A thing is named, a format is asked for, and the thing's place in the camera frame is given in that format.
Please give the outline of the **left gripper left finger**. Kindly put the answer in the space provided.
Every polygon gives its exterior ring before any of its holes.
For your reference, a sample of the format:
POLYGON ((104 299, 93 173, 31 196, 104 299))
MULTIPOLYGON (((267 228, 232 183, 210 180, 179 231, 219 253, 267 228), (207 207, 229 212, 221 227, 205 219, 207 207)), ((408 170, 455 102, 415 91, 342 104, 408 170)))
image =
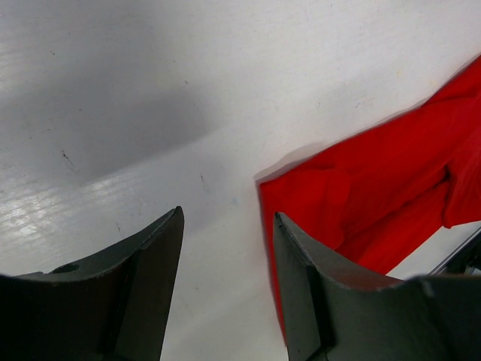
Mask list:
POLYGON ((158 360, 184 214, 51 272, 1 277, 3 360, 158 360))

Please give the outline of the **red t shirt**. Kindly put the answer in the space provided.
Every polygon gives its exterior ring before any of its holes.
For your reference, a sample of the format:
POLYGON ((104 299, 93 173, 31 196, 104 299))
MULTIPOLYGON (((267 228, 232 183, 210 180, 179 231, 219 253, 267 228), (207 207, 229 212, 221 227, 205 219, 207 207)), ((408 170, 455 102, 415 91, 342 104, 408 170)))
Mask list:
POLYGON ((268 248, 274 215, 387 274, 440 228, 480 219, 480 61, 423 105, 259 184, 268 248))

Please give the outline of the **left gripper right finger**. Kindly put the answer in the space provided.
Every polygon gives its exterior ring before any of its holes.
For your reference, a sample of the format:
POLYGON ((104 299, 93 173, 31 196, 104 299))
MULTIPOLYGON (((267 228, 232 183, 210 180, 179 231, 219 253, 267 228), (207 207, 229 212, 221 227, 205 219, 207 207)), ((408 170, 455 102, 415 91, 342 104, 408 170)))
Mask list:
POLYGON ((274 217, 291 360, 478 360, 480 276, 372 272, 274 217))

